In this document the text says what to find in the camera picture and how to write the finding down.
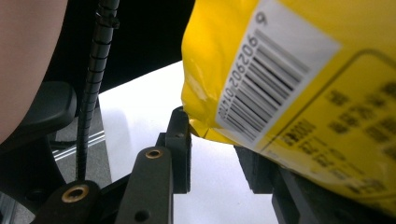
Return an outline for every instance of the black cable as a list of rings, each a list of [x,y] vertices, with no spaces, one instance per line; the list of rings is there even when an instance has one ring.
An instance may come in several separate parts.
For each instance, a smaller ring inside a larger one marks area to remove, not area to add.
[[[99,94],[113,30],[120,27],[116,18],[120,0],[100,0],[96,10],[88,74],[78,116],[76,180],[84,180],[87,167],[88,137],[93,110]]]

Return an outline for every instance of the white label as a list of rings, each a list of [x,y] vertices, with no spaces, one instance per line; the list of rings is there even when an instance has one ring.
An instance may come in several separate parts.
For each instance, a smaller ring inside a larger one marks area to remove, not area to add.
[[[340,44],[276,0],[260,1],[222,91],[216,122],[254,148]]]

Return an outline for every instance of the chair armrest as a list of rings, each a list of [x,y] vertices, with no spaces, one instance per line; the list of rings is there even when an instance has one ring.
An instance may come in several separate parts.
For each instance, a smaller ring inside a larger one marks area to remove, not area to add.
[[[74,119],[76,104],[76,94],[69,84],[43,82],[21,124],[0,145],[0,153],[67,126]]]

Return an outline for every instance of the white tabletop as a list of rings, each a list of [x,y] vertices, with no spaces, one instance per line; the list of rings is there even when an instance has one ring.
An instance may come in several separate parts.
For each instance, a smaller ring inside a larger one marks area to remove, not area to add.
[[[99,95],[112,181],[131,173],[137,153],[166,132],[181,105],[182,63]],[[191,192],[175,195],[175,224],[277,223],[272,195],[248,187],[232,146],[192,138]]]

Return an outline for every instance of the yellow packaging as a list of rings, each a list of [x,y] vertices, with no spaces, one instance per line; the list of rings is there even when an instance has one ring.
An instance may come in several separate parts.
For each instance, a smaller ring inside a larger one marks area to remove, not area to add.
[[[396,217],[396,2],[196,0],[193,132]]]

